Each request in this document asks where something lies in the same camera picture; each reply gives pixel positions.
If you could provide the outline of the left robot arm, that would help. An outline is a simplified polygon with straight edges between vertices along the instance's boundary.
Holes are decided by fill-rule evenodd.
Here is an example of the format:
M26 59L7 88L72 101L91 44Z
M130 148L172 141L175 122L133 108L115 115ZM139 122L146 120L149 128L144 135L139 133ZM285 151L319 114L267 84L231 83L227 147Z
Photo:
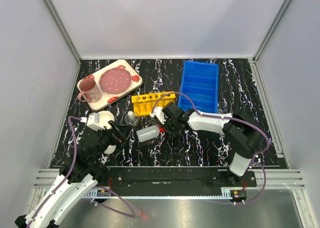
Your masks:
M96 185L108 180L108 172L99 159L108 148L126 142L131 128L108 122L88 140L75 144L75 154L65 160L53 185L40 203L26 215L15 220L17 227L59 227L68 212Z

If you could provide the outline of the yellow test tube rack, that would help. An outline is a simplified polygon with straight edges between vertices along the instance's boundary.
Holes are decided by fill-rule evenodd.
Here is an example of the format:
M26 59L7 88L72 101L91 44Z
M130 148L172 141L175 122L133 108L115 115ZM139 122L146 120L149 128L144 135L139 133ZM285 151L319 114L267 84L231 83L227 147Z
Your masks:
M154 107L156 101L163 96L164 94L168 94L169 92L160 92L160 93L148 93L143 95L135 95L131 97L131 102L133 105L133 111L138 116L149 116L149 114L152 111L152 108ZM169 102L175 102L176 101L176 95L169 94L165 97L163 97L157 104L156 107L164 107Z

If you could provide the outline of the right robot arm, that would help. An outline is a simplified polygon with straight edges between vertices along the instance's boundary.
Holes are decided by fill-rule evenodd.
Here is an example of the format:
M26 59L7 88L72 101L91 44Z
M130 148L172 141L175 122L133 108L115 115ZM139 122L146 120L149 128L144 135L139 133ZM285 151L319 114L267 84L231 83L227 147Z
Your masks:
M170 102L153 111L162 128L176 136L181 130L208 131L224 135L234 155L227 173L229 184L238 186L245 180L245 172L254 155L267 140L258 124L244 112L213 114L188 109L184 111Z

